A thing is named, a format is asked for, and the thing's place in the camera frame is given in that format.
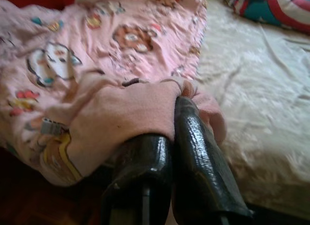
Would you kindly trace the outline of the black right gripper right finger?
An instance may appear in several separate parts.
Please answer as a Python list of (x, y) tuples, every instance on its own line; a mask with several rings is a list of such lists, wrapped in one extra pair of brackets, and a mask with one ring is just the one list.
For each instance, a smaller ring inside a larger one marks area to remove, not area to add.
[(235, 178), (196, 105), (178, 97), (172, 150), (172, 210), (178, 225), (251, 225)]

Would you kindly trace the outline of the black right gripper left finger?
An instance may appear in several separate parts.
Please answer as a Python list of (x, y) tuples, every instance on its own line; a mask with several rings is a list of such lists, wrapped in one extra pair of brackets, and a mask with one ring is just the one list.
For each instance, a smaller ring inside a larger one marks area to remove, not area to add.
[(126, 141), (102, 195), (100, 225), (165, 225), (170, 208), (171, 142), (157, 134)]

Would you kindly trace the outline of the pink cartoon print blanket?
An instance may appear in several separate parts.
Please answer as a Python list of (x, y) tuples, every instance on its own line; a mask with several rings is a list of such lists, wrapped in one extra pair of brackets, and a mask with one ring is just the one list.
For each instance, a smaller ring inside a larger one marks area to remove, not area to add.
[(142, 134), (174, 139), (192, 99), (218, 144), (226, 125), (194, 82), (206, 0), (86, 0), (65, 9), (0, 0), (0, 147), (70, 186)]

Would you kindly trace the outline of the bed with beige floral sheet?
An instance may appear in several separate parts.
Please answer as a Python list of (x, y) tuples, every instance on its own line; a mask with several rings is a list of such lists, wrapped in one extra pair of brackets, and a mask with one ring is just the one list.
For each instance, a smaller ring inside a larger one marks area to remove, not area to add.
[(222, 150), (240, 190), (310, 219), (310, 37), (207, 2), (198, 80), (224, 113)]

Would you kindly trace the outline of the shield print bolster pillow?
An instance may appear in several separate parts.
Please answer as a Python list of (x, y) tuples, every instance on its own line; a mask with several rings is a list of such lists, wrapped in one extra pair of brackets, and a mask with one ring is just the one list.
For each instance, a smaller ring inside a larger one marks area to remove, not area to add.
[(310, 34), (310, 0), (225, 0), (244, 18)]

